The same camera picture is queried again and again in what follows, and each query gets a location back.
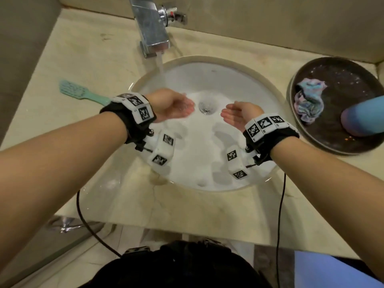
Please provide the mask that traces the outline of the person's right hand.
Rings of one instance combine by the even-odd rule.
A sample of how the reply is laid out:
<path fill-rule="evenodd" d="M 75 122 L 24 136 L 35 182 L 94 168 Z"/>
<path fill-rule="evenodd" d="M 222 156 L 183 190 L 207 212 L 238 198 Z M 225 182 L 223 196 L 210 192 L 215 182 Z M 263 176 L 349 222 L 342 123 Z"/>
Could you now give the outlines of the person's right hand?
<path fill-rule="evenodd" d="M 241 129 L 237 129 L 237 130 L 239 130 L 242 133 L 245 132 L 246 130 L 245 125 L 250 120 L 257 118 L 265 113 L 260 106 L 252 104 L 250 102 L 235 101 L 234 103 L 231 103 L 231 104 L 235 104 L 241 109 Z"/>

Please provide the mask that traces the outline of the person's left hand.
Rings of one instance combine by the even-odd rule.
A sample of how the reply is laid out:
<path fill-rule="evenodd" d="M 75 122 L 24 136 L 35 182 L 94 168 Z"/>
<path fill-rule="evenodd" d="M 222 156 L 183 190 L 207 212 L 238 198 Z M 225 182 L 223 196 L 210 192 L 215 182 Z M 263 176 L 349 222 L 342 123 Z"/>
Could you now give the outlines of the person's left hand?
<path fill-rule="evenodd" d="M 176 117 L 176 100 L 179 94 L 179 92 L 163 88 L 144 95 L 156 115 L 154 123 L 161 123 L 170 119 L 184 118 Z"/>

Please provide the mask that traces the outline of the person's right forearm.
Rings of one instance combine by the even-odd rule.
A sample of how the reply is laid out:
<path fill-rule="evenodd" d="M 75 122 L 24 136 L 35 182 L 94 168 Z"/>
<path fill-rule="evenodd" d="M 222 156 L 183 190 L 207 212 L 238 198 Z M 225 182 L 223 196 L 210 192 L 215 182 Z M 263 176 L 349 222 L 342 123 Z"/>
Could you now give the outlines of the person's right forearm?
<path fill-rule="evenodd" d="M 291 136 L 272 160 L 384 282 L 384 181 Z"/>

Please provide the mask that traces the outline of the person's left forearm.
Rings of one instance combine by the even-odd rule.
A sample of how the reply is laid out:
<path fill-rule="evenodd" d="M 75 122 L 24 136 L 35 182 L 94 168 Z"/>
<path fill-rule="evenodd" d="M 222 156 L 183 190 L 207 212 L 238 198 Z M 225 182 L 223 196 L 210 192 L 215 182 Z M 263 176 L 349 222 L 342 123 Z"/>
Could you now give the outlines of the person's left forearm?
<path fill-rule="evenodd" d="M 0 151 L 0 271 L 126 140 L 104 112 Z"/>

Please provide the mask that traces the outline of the chrome sink drain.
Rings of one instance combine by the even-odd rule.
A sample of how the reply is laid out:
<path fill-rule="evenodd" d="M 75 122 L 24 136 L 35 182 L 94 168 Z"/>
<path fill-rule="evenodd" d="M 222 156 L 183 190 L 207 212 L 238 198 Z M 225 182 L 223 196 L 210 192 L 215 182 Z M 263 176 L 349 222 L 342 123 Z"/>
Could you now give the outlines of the chrome sink drain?
<path fill-rule="evenodd" d="M 212 115 L 218 109 L 217 101 L 213 98 L 201 99 L 198 103 L 199 111 L 204 115 Z"/>

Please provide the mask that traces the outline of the white round sink basin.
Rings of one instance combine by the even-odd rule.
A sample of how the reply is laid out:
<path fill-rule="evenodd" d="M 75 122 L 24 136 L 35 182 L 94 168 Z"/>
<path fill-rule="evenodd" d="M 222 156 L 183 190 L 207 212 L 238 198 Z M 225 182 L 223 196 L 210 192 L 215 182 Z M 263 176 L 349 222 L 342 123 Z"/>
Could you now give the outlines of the white round sink basin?
<path fill-rule="evenodd" d="M 226 124 L 221 110 L 234 101 L 257 104 L 265 112 L 277 112 L 287 118 L 282 93 L 266 77 L 242 64 L 209 56 L 185 56 L 163 62 L 165 79 L 156 67 L 142 76 L 131 90 L 147 94 L 158 87 L 168 87 L 185 93 L 195 102 L 195 111 L 184 119 L 173 119 L 153 124 L 153 129 L 170 129 L 176 133 L 174 157 L 167 178 L 184 187 L 219 192 L 260 184 L 278 170 L 274 162 L 258 168 L 259 179 L 236 180 L 228 172 L 226 150 L 233 144 L 246 148 L 239 130 Z M 199 111 L 204 98 L 217 101 L 212 115 Z"/>

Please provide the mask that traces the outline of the running water stream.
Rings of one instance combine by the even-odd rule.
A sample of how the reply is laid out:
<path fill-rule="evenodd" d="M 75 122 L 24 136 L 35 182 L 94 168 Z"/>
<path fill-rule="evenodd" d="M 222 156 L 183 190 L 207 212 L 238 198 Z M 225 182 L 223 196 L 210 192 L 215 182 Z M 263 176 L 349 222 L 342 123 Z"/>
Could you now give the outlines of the running water stream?
<path fill-rule="evenodd" d="M 162 53 L 163 52 L 156 52 L 156 65 L 159 69 L 159 74 L 162 77 L 162 79 L 165 79 L 165 74 L 164 74 L 164 64 L 162 61 Z"/>

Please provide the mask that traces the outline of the pastel hair scrunchie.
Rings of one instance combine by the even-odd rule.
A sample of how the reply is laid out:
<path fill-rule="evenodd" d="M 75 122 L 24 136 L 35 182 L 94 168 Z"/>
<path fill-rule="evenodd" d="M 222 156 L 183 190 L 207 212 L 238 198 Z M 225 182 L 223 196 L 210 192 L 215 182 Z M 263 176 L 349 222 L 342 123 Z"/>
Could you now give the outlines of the pastel hair scrunchie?
<path fill-rule="evenodd" d="M 303 123 L 310 125 L 324 110 L 322 93 L 327 85 L 318 79 L 304 78 L 296 88 L 298 92 L 294 96 L 294 110 Z"/>

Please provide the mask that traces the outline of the chrome faucet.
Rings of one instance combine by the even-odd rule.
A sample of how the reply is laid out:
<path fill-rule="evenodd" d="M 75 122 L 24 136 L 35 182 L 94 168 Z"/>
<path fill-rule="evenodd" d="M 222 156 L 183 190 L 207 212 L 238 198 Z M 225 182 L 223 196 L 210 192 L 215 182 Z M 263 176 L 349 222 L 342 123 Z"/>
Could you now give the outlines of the chrome faucet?
<path fill-rule="evenodd" d="M 171 47 L 166 30 L 172 23 L 186 25 L 187 14 L 182 13 L 173 3 L 156 6 L 153 0 L 129 0 L 141 40 L 139 42 L 145 59 L 163 54 Z"/>

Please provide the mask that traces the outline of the teal hairbrush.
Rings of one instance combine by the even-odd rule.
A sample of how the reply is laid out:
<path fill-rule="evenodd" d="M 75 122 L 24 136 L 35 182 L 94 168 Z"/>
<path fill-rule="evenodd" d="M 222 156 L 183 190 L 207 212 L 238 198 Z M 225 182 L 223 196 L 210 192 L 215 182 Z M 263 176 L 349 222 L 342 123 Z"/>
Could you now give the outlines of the teal hairbrush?
<path fill-rule="evenodd" d="M 76 83 L 69 82 L 67 80 L 62 80 L 59 83 L 60 93 L 67 95 L 69 97 L 78 99 L 78 100 L 89 100 L 96 102 L 102 106 L 107 106 L 111 99 L 108 97 L 100 96 L 98 94 L 92 93 L 87 87 L 80 86 Z"/>

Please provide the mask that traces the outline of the dark round tray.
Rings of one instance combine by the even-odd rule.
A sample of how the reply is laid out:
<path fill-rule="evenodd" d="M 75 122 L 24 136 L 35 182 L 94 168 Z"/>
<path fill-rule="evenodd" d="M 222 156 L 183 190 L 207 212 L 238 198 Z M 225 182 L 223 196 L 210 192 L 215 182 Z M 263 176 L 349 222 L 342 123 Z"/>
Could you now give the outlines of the dark round tray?
<path fill-rule="evenodd" d="M 324 110 L 309 125 L 294 110 L 298 84 L 305 78 L 323 81 L 327 86 L 321 94 Z M 307 62 L 291 78 L 286 92 L 300 133 L 313 145 L 338 155 L 363 154 L 384 143 L 384 133 L 354 137 L 344 130 L 340 121 L 343 110 L 381 96 L 384 97 L 384 87 L 372 73 L 355 62 L 338 57 L 321 57 Z"/>

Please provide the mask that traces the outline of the blue and pink bottle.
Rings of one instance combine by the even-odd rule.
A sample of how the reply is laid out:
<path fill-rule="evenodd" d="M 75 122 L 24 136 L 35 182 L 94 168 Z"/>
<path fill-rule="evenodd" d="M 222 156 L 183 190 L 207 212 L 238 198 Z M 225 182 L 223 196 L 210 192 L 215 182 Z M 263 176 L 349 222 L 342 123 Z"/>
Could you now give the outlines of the blue and pink bottle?
<path fill-rule="evenodd" d="M 356 137 L 384 133 L 384 96 L 345 109 L 341 114 L 341 125 Z"/>

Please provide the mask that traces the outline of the person's black top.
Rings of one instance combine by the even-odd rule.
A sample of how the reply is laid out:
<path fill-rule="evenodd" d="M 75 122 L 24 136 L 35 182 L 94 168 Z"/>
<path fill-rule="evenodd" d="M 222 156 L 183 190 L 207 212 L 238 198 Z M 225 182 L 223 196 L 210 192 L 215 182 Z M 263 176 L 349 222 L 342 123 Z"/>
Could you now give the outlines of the person's black top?
<path fill-rule="evenodd" d="M 130 248 L 78 288 L 272 288 L 244 258 L 218 241 L 176 240 L 152 251 Z"/>

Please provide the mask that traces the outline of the person's blue trousers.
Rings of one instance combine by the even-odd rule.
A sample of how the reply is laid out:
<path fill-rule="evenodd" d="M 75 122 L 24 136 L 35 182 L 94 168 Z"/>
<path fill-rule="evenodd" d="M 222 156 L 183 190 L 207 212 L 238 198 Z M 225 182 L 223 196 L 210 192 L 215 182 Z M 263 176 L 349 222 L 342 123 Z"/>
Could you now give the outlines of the person's blue trousers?
<path fill-rule="evenodd" d="M 384 284 L 330 255 L 295 251 L 295 288 L 384 288 Z"/>

